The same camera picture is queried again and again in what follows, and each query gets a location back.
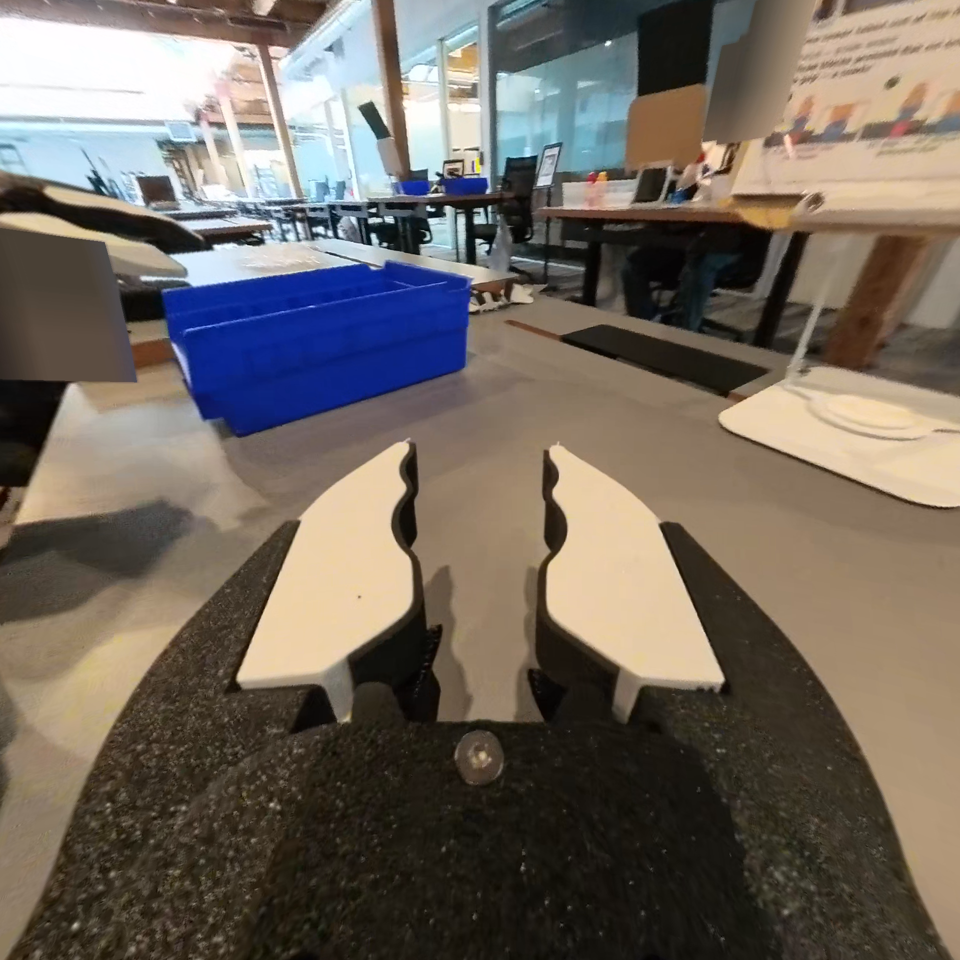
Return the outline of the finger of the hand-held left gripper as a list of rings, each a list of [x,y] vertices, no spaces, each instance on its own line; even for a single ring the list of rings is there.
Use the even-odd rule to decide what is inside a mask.
[[[150,244],[105,234],[104,245],[117,277],[184,280],[188,275],[185,266]]]
[[[209,240],[162,213],[41,178],[2,178],[1,211],[46,215],[85,230],[146,243],[162,253],[211,248]]]

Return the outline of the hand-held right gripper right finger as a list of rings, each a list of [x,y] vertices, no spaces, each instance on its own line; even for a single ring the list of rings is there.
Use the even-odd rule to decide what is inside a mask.
[[[560,687],[598,688],[626,724],[644,690],[721,693],[726,677],[662,522],[561,444],[543,454],[534,652]]]

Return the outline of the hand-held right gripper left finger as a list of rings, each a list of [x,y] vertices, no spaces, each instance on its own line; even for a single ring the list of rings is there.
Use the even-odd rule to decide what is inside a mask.
[[[401,440],[309,506],[238,667],[240,690],[318,689],[343,722],[362,685],[413,684],[428,647],[418,491],[416,445]]]

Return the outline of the blue plastic bin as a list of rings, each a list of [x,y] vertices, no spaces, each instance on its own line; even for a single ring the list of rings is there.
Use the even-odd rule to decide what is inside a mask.
[[[163,292],[200,416],[245,437],[467,366],[472,284],[389,262]]]

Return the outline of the black mat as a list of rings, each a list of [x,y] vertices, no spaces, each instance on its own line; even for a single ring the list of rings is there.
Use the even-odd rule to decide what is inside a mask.
[[[764,366],[609,324],[575,330],[562,334],[559,339],[571,347],[719,397],[728,397],[769,373]]]

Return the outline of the long wooden desk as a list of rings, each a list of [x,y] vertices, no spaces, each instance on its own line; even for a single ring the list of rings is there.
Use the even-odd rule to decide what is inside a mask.
[[[320,253],[370,267],[382,268],[390,262],[401,263],[467,278],[471,285],[521,282],[509,270],[496,270],[438,257],[390,250],[380,246],[368,246],[340,239],[317,239],[306,244]]]

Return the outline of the white round disc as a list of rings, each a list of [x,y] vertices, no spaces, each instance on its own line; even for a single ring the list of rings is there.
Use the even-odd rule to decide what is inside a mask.
[[[869,439],[909,442],[954,431],[946,421],[856,394],[817,393],[808,405],[813,416],[828,426]]]

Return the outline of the small blue bins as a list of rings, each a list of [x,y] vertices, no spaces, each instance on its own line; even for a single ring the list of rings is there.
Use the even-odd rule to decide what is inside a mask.
[[[393,191],[403,197],[483,196],[489,192],[489,181],[477,175],[441,177],[435,181],[412,179],[396,183]]]

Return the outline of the crumpled white paper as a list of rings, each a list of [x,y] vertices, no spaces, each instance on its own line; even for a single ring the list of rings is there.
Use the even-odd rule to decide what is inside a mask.
[[[522,282],[506,281],[501,284],[472,284],[470,289],[469,314],[495,312],[509,306],[534,304],[542,287]]]

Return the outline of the wooden desk with black legs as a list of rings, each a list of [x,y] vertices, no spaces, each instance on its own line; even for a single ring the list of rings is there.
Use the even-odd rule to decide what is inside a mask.
[[[778,262],[751,344],[770,349],[778,334],[810,234],[795,227],[793,210],[801,198],[729,198],[719,202],[690,201],[653,203],[627,207],[546,206],[534,211],[534,218],[570,221],[578,224],[683,224],[708,226],[750,226],[768,234],[787,234],[786,250]]]

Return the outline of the black office chair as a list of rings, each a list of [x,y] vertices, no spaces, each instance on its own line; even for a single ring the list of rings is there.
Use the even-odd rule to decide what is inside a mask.
[[[486,254],[493,254],[498,229],[507,229],[513,245],[527,243],[534,232],[532,197],[539,159],[535,155],[508,157],[499,182],[499,191],[510,196],[500,201],[494,222],[478,223],[474,238],[486,245]]]

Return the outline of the cardboard box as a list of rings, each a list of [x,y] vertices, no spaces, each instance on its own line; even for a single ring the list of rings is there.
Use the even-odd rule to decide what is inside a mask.
[[[696,83],[634,98],[627,115],[625,170],[667,165],[683,170],[696,162],[709,93],[705,84]]]

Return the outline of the printed instruction sheet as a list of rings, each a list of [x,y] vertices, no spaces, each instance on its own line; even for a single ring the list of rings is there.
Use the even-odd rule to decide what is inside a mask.
[[[765,151],[958,150],[959,3],[820,2]]]

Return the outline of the wooden ceiling post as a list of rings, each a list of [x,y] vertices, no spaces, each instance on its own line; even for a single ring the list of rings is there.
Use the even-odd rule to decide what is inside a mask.
[[[396,171],[409,177],[411,161],[403,102],[403,80],[398,23],[394,1],[371,1],[370,12],[376,43],[386,123],[396,153]]]

